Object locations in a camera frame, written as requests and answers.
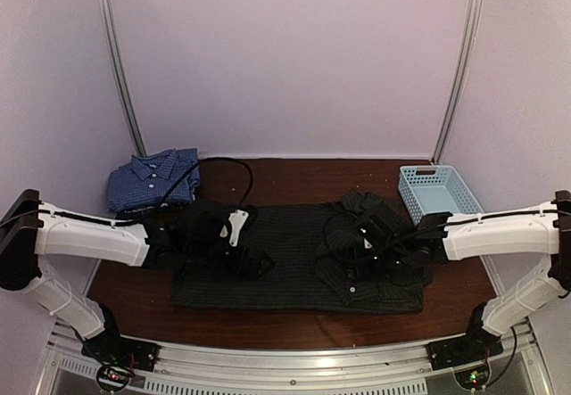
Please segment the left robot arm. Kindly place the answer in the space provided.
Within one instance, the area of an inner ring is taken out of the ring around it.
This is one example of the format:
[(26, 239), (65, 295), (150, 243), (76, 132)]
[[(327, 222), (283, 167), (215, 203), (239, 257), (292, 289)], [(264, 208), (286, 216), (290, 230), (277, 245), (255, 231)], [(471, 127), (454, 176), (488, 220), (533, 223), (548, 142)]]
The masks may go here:
[(1, 220), (1, 287), (22, 292), (75, 331), (86, 351), (106, 363), (129, 353), (113, 313), (76, 292), (50, 267), (51, 255), (113, 261), (130, 267), (193, 270), (257, 281), (275, 266), (267, 252), (240, 239), (253, 208), (209, 210), (192, 203), (165, 223), (153, 213), (133, 220), (75, 214), (24, 191)]

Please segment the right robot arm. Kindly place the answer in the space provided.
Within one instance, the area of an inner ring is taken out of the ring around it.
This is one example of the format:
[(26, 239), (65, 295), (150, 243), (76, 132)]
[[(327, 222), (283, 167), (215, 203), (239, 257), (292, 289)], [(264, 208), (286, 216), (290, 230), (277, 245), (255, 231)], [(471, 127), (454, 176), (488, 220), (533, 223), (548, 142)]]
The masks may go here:
[(520, 210), (428, 213), (408, 226), (387, 205), (355, 224), (361, 241), (338, 258), (351, 279), (391, 274), (472, 257), (537, 253), (541, 259), (503, 294), (472, 311), (464, 334), (427, 346), (432, 368), (465, 365), (502, 353), (501, 336), (570, 292), (570, 193)]

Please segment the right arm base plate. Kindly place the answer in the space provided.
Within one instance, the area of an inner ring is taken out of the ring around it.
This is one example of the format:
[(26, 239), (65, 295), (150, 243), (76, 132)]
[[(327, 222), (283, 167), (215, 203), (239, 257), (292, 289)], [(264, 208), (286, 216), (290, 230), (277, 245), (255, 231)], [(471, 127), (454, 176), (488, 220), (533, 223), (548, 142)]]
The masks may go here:
[(501, 341), (470, 342), (466, 335), (430, 342), (427, 353), (434, 371), (450, 368), (456, 384), (466, 391), (484, 389), (492, 380), (492, 357), (504, 349)]

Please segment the blue checked shirt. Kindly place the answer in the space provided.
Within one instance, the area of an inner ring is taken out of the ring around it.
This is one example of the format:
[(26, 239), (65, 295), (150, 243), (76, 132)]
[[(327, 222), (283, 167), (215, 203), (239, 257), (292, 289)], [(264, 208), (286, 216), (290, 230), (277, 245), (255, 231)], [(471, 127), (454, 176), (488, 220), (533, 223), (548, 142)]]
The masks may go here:
[(155, 205), (197, 162), (195, 148), (168, 149), (147, 157), (132, 156), (129, 163), (109, 175), (109, 210), (121, 213)]

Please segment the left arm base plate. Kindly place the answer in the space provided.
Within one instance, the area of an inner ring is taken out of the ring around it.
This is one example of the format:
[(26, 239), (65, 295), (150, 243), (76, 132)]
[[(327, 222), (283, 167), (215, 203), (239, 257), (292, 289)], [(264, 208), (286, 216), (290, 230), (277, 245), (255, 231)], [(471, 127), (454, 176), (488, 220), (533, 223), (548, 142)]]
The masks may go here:
[(155, 343), (129, 338), (122, 338), (118, 345), (109, 349), (97, 347), (93, 340), (82, 341), (81, 344), (81, 354), (99, 364), (95, 382), (108, 393), (126, 389), (137, 376), (136, 371), (152, 372), (160, 349)]

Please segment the black pinstriped long sleeve shirt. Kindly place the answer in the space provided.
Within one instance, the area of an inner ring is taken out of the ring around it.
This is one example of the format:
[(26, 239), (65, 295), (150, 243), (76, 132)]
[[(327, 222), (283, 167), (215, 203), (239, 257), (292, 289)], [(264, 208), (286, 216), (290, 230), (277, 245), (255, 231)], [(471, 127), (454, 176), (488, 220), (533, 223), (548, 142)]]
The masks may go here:
[(255, 282), (201, 278), (181, 268), (173, 279), (170, 302), (189, 309), (418, 312), (424, 307), (424, 286), (355, 283), (341, 269), (341, 249), (362, 239), (354, 227), (357, 218), (379, 205), (408, 221), (386, 199), (355, 190), (338, 202), (262, 206), (241, 242), (267, 252), (275, 268)]

